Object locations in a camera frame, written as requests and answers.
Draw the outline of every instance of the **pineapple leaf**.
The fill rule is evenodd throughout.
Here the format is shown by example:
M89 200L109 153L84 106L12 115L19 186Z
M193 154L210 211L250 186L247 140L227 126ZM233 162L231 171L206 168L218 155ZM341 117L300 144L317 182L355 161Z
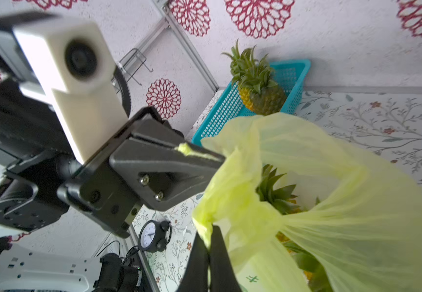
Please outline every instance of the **pineapple leaf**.
M237 53L237 50L235 49L235 47L232 47L231 48L231 51L232 51L232 55L234 55L234 58L236 60L238 60L238 58L240 57L240 55Z
M273 79L270 79L269 81L268 81L268 85L267 85L268 87L275 87L275 86L277 86L277 82L276 81L274 81Z
M270 204L273 204L274 203L274 198L273 198L273 194L272 194L271 190L268 190L268 192L267 192L267 201Z
M257 71L260 71L259 74L258 74L258 79L260 79L264 82L266 72L264 70L260 70L260 67L258 67Z
M295 254L292 256L292 258L296 261L299 269L307 272L316 272L318 266L320 265L320 262L317 259L315 259L312 255L306 254L304 252Z
M289 240L286 242L283 242L283 246L285 246L286 248L294 251L294 252L304 252L304 253L308 253L305 249L301 248L297 243Z
M253 56L253 53L254 53L254 51L255 51L255 47L256 47L256 45L255 46L253 46L253 48L250 50L250 61L254 64L255 63L255 58L254 58L254 56Z
M237 63L237 65L239 66L241 70L246 70L248 68L247 63L242 59L236 60L235 62Z
M242 57L250 60L251 51L252 51L252 49L246 48L245 50L242 51Z
M277 168L274 168L274 169L272 170L272 172L270 172L270 173L268 174L268 178L272 178L273 176L275 176L275 175L276 175L276 171L277 171Z
M270 164L265 165L263 167L263 170L261 171L262 172L262 175L264 176L266 171L267 171L267 174L266 175L268 175L272 168L273 168L273 166L270 165Z
M229 54L229 53L223 52L223 53L221 53L221 55L226 55L226 56L228 56L229 58L231 58L231 59L232 59L232 61L233 61L233 60L235 60L235 59L234 59L234 57L233 57L231 54Z
M285 173L280 174L280 175L276 175L272 178L268 178L268 184L266 185L266 191L272 192L274 184L279 180L279 178L281 178L284 175L285 175Z
M263 81L264 81L264 83L268 86L268 83L269 83L269 77L271 76L271 71L270 70L266 70L265 71L265 75L264 75L264 79L263 79Z
M253 89L258 93L261 94L261 85L260 83L253 85Z
M295 199L295 198L298 197L298 196L292 194L292 192L294 191L295 188L296 188L296 185L292 184L292 185L287 185L287 186L282 187L280 189L274 190L274 191L272 191L273 197L275 199L280 199L280 200Z
M292 214L296 209L300 208L298 205L280 199L274 199L272 205L282 215Z
M267 65L267 61L266 61L267 57L268 57L268 54L266 54L263 58L261 58L260 64Z
M240 79L240 76L234 76L233 78L232 78L232 85L234 85L236 82L238 82L238 80Z
M261 191L260 187L256 188L256 193L258 194L258 196L260 197L260 201L264 202L265 201L265 195L263 194L263 192Z
M239 39L235 42L235 50L237 51L237 55L240 55L239 53Z
M313 277L308 283L310 290L313 292L332 292L331 285L326 275L325 268L323 265L319 265L313 273Z

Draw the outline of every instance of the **black clock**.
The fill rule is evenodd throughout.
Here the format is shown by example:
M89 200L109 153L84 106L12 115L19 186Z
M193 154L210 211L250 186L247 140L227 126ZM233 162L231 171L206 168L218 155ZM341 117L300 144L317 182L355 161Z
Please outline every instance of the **black clock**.
M166 241L166 233L169 229L169 238ZM172 237L172 227L169 221L150 220L139 233L139 248L149 252L163 251L170 242L170 237Z

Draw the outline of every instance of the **green symbol on bag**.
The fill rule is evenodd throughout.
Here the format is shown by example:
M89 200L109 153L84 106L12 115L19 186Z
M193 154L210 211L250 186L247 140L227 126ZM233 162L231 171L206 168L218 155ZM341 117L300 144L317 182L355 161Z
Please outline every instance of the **green symbol on bag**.
M246 278L249 280L250 283L252 283L252 282L255 282L256 283L259 280L259 278L257 276L255 276L255 277L248 276Z

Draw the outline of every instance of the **floral tablecloth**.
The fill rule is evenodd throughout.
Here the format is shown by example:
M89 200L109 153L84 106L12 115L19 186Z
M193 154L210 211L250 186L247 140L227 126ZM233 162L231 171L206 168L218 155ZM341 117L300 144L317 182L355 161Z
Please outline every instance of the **floral tablecloth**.
M213 97L200 115L188 139L193 137L221 93ZM306 91L296 115L314 122L333 137L391 161L422 186L422 95ZM150 219L172 222L172 239L167 249L162 253L146 253L163 292L175 291L185 272L196 233L191 212L201 196L197 194L167 212L143 207L133 222L137 233ZM243 271L237 278L243 292L262 289L258 276L251 271Z

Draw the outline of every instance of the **black metal bracket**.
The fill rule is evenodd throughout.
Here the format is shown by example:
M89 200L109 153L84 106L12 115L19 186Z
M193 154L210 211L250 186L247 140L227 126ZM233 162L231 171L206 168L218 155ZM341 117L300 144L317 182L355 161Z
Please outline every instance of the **black metal bracket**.
M0 224L34 231L60 219L69 206L56 196L64 179L59 170L70 161L68 155L45 150L7 167L0 185Z
M165 211L203 191L224 158L184 156L185 142L153 107L143 108L57 190L58 197L119 237L141 205Z

